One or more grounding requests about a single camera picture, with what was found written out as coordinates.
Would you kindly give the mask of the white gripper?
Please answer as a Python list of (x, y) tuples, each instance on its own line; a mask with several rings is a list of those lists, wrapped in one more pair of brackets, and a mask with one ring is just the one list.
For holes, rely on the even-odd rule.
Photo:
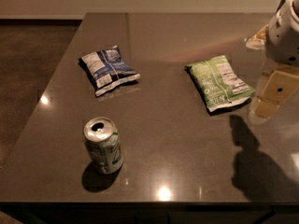
[(268, 26), (252, 36), (246, 47), (265, 48), (273, 61), (290, 64), (275, 69), (257, 95), (253, 114), (268, 119), (299, 89), (299, 68), (291, 66), (299, 65), (299, 0), (281, 0)]

